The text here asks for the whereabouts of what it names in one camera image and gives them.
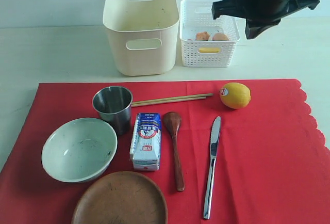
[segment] table knife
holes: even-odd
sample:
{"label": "table knife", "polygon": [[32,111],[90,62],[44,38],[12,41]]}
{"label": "table knife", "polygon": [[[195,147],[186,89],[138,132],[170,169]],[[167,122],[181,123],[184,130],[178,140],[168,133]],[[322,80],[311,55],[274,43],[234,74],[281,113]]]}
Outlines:
{"label": "table knife", "polygon": [[210,218],[212,192],[213,192],[214,175],[215,175],[214,169],[216,166],[217,150],[218,150],[218,143],[220,137],[220,123],[221,123],[221,118],[217,117],[213,122],[212,131],[211,131],[210,168],[208,173],[207,188],[205,194],[205,203],[204,203],[204,212],[203,212],[204,219]]}

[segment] metal cup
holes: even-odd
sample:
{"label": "metal cup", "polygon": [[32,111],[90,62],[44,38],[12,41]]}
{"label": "metal cup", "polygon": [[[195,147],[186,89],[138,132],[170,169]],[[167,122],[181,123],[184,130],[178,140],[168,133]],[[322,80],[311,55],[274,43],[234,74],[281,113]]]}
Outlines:
{"label": "metal cup", "polygon": [[122,86],[109,86],[101,89],[93,97],[93,108],[100,118],[108,122],[117,135],[130,129],[131,104],[133,95]]}

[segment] white table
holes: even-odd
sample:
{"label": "white table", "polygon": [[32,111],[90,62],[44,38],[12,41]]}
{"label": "white table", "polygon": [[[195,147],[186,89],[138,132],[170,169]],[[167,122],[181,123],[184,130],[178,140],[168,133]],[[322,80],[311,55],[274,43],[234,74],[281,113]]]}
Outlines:
{"label": "white table", "polygon": [[42,82],[297,78],[308,94],[319,129],[329,137],[330,17],[286,18],[249,41],[244,35],[245,21],[239,20],[238,26],[241,40],[230,67],[183,67],[178,50],[170,72],[140,77],[116,70],[102,26],[0,29],[0,169]]}

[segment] wooden plate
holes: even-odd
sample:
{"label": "wooden plate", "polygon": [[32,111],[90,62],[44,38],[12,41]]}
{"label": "wooden plate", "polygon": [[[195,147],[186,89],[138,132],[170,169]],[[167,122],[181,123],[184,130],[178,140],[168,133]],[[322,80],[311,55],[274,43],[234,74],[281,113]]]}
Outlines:
{"label": "wooden plate", "polygon": [[104,176],[79,200],[72,224],[167,224],[168,211],[159,187],[132,171]]}

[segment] red tablecloth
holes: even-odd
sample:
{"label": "red tablecloth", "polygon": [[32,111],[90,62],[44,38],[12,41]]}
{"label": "red tablecloth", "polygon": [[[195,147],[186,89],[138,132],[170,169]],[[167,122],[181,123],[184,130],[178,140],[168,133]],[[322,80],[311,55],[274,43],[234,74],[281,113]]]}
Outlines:
{"label": "red tablecloth", "polygon": [[[226,81],[40,84],[18,140],[0,174],[0,223],[70,223],[78,199],[95,181],[62,183],[41,165],[48,136],[62,124],[97,117],[91,99],[109,85],[128,87],[134,101],[213,92],[206,100],[133,108],[177,111],[183,117],[178,149],[186,189],[176,192],[173,147],[162,133],[160,170],[142,172],[164,193],[172,223],[330,223],[330,156],[306,94],[295,79],[239,81],[251,89],[250,104],[225,107],[218,95]],[[202,211],[212,122],[222,117],[211,219]],[[103,175],[132,170],[131,132]]]}

